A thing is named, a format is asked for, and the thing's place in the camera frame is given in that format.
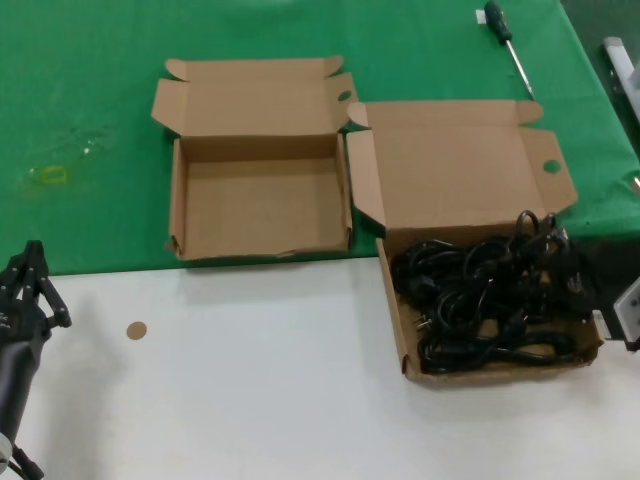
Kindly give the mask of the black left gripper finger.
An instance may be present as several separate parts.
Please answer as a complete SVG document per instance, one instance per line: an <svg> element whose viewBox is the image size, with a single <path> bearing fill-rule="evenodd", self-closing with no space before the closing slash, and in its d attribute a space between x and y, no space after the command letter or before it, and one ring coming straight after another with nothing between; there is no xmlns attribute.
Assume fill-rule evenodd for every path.
<svg viewBox="0 0 640 480"><path fill-rule="evenodd" d="M34 311L33 281L28 271L32 267L33 241L23 252L10 258L1 272L1 322L13 323L18 316L29 318Z"/></svg>
<svg viewBox="0 0 640 480"><path fill-rule="evenodd" d="M51 316L47 316L38 306L40 296L52 309ZM28 242L28 305L29 333L49 333L52 328L69 328L72 325L67 306L49 278L41 241Z"/></svg>

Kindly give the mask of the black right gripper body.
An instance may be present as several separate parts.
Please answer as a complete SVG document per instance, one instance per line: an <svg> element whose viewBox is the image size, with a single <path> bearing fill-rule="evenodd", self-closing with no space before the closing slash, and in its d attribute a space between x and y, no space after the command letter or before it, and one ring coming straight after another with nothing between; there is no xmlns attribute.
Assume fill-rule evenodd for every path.
<svg viewBox="0 0 640 480"><path fill-rule="evenodd" d="M561 311L582 323L589 322L593 311L601 308L601 294L589 259L575 243L572 256L557 255L557 303Z"/></svg>

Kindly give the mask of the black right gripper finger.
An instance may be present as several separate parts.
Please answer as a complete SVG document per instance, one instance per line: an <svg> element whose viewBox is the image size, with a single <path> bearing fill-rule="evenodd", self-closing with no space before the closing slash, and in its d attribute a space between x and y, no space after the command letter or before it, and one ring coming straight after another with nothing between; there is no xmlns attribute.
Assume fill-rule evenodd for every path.
<svg viewBox="0 0 640 480"><path fill-rule="evenodd" d="M574 254L574 243L560 223L555 224L555 245L555 253L558 256L568 258Z"/></svg>
<svg viewBox="0 0 640 480"><path fill-rule="evenodd" d="M556 227L557 218L553 213L546 215L541 221L542 253L544 255L551 255L556 250Z"/></svg>

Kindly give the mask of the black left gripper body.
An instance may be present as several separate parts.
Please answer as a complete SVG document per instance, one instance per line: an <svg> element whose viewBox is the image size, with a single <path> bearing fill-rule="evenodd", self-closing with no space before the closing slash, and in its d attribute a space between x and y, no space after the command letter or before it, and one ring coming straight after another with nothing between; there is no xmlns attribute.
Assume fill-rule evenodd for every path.
<svg viewBox="0 0 640 480"><path fill-rule="evenodd" d="M1 301L1 434L15 439L54 323L36 303Z"/></svg>

